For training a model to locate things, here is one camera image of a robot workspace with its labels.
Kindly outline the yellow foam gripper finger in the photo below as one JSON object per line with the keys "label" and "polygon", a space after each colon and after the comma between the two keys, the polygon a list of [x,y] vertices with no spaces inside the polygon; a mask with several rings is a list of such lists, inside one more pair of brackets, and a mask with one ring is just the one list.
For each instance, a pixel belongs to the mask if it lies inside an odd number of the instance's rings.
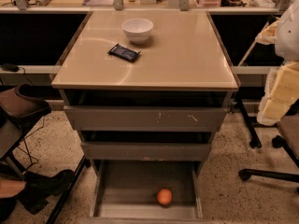
{"label": "yellow foam gripper finger", "polygon": [[286,62],[271,68],[259,104],[257,121],[265,126],[279,122],[299,99],[299,62]]}
{"label": "yellow foam gripper finger", "polygon": [[277,25],[278,23],[276,21],[271,24],[267,24],[255,37],[255,41],[263,45],[274,44],[276,42]]}

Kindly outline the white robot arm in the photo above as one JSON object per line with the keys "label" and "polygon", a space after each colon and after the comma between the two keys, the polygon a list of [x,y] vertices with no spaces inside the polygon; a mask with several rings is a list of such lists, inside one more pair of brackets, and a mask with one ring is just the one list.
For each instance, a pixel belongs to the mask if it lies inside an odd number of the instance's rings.
{"label": "white robot arm", "polygon": [[275,53],[284,62],[271,68],[259,104],[257,121],[265,126],[279,122],[299,99],[299,0],[268,25],[255,38],[263,45],[275,45]]}

